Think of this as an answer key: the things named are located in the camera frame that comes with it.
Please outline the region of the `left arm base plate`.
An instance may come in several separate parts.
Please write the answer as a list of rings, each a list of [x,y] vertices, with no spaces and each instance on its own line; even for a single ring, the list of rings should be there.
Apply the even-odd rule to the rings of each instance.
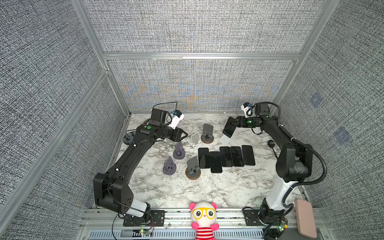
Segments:
[[[136,217],[126,214],[124,216],[124,227],[163,227],[165,221],[164,210],[151,210],[150,214],[144,214],[142,217]]]

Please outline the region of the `black phone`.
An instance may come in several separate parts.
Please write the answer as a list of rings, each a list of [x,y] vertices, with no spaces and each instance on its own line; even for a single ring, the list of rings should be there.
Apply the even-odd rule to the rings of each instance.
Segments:
[[[237,128],[237,119],[229,117],[227,123],[223,129],[223,134],[228,138],[231,138]]]
[[[222,167],[230,168],[233,166],[233,160],[230,147],[220,147]]]
[[[209,169],[210,165],[210,151],[208,148],[198,149],[199,167],[201,169]]]
[[[210,169],[214,174],[223,172],[220,152],[210,152]]]

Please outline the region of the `blue phone mid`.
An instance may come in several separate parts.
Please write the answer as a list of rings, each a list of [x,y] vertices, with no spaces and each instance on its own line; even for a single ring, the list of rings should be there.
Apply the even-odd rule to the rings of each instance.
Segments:
[[[245,164],[244,164],[244,160],[243,160],[241,147],[231,146],[230,151],[231,151],[233,166],[234,167],[243,167]]]

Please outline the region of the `purple phone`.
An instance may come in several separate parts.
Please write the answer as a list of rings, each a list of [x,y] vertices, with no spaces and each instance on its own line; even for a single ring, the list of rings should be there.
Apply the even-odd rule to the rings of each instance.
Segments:
[[[250,145],[242,145],[243,161],[246,166],[255,166],[255,156],[253,147]]]

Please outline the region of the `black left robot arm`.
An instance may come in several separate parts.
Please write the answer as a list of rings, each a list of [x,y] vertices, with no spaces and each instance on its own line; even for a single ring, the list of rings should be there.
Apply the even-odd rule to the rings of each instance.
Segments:
[[[150,217],[150,205],[138,201],[129,187],[131,177],[146,152],[161,140],[178,143],[188,134],[177,127],[184,114],[180,110],[172,113],[153,108],[151,117],[139,125],[126,151],[104,174],[98,173],[93,179],[95,204],[118,214],[137,218]]]

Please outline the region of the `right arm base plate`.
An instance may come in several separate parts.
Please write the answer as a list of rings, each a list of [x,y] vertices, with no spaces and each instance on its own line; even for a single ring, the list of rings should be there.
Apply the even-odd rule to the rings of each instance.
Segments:
[[[252,208],[244,208],[242,210],[244,215],[244,220],[246,222],[246,226],[267,226],[269,224],[274,223],[275,221],[278,221],[286,212],[285,210],[280,211],[269,211],[265,215],[262,215],[260,217],[259,209],[252,209]]]

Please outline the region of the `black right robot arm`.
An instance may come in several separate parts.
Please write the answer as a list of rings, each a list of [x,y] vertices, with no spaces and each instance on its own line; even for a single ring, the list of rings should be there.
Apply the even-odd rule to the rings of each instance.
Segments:
[[[272,224],[279,220],[294,204],[286,204],[286,199],[299,183],[312,174],[313,154],[306,146],[295,143],[295,138],[279,122],[281,108],[272,102],[260,102],[241,105],[243,117],[235,120],[238,128],[260,128],[270,135],[281,150],[277,157],[276,172],[278,178],[271,193],[264,198],[259,218],[263,224]]]

